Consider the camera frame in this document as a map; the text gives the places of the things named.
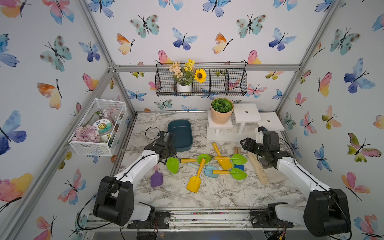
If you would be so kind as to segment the light blue shovel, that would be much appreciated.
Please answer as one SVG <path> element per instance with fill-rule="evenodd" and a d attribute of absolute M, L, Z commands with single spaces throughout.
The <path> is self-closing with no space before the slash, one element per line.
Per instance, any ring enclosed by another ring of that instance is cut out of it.
<path fill-rule="evenodd" d="M 187 163 L 187 166 L 191 167 L 191 168 L 194 168 L 196 170 L 198 170 L 199 167 L 200 167 L 199 165 L 196 165 L 194 163 Z M 218 178 L 219 175 L 213 174 L 214 170 L 219 170 L 219 169 L 217 167 L 215 167 L 215 166 L 207 165 L 206 167 L 203 167 L 202 172 L 204 173 L 205 176 L 207 176 L 209 178 Z"/>

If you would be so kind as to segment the purple shovel pink handle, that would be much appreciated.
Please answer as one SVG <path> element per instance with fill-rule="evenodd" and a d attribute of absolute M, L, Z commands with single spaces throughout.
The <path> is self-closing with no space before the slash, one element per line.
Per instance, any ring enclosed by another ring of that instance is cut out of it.
<path fill-rule="evenodd" d="M 154 166 L 155 172 L 151 176 L 151 187 L 157 188 L 163 185 L 163 174 L 159 172 L 158 165 Z"/>

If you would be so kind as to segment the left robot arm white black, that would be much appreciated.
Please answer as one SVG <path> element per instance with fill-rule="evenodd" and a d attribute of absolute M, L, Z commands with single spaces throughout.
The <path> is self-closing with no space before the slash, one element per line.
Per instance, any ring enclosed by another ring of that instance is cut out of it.
<path fill-rule="evenodd" d="M 104 177 L 96 194 L 93 215 L 110 223 L 124 226 L 128 223 L 153 225 L 155 208 L 134 201 L 134 188 L 162 160 L 176 155 L 172 134 L 160 131 L 158 138 L 148 144 L 141 155 L 114 177 Z"/>

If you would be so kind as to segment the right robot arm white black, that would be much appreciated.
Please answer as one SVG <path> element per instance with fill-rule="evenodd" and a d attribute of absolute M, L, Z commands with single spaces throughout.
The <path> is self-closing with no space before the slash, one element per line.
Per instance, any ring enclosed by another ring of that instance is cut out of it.
<path fill-rule="evenodd" d="M 333 189 L 305 170 L 294 155 L 280 149 L 280 137 L 273 131 L 258 132 L 257 140 L 240 141 L 242 148 L 264 158 L 273 168 L 284 174 L 306 197 L 305 207 L 287 203 L 269 204 L 265 217 L 268 224 L 293 223 L 305 226 L 315 237 L 335 238 L 351 233 L 352 225 L 348 198 L 341 189 Z"/>

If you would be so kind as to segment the yellow square scoop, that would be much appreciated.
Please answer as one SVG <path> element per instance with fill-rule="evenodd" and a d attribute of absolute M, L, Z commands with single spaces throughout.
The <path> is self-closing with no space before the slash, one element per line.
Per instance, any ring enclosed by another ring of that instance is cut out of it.
<path fill-rule="evenodd" d="M 215 149 L 215 152 L 217 153 L 217 156 L 215 156 L 215 160 L 220 164 L 222 169 L 226 171 L 232 169 L 234 165 L 231 163 L 231 158 L 223 157 L 216 143 L 213 143 L 213 147 Z"/>

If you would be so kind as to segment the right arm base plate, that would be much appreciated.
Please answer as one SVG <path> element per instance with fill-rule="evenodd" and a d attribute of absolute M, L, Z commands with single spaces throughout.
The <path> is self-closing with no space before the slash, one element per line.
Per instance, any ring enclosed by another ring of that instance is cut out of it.
<path fill-rule="evenodd" d="M 251 211 L 250 222 L 256 228 L 293 228 L 294 224 L 279 220 L 270 210 Z"/>

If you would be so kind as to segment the green shovel yellow handle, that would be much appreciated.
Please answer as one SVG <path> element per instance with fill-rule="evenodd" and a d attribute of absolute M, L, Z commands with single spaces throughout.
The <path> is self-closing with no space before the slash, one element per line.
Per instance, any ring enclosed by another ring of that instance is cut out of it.
<path fill-rule="evenodd" d="M 179 170 L 179 159 L 169 157 L 167 159 L 166 163 L 167 169 L 172 173 L 172 174 L 177 174 Z"/>

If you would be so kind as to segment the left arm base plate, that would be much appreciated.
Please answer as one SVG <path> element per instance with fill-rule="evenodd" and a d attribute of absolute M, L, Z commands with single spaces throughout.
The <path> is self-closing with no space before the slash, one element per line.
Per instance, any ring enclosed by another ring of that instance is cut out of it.
<path fill-rule="evenodd" d="M 131 230 L 163 230 L 168 229 L 171 221 L 171 213 L 154 211 L 145 221 L 133 221 L 127 224 Z"/>

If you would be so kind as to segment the yellow shovel orange handle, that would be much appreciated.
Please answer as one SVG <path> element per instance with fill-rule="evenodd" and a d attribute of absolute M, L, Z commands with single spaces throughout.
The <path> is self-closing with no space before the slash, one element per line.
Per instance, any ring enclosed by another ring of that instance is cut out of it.
<path fill-rule="evenodd" d="M 197 175 L 194 176 L 194 177 L 191 177 L 189 182 L 188 182 L 188 184 L 187 184 L 187 190 L 189 190 L 192 193 L 197 193 L 199 191 L 199 188 L 200 188 L 200 185 L 201 185 L 200 175 L 201 175 L 201 172 L 204 169 L 205 162 L 206 162 L 206 159 L 203 158 L 201 160 L 201 163 L 200 163 Z"/>

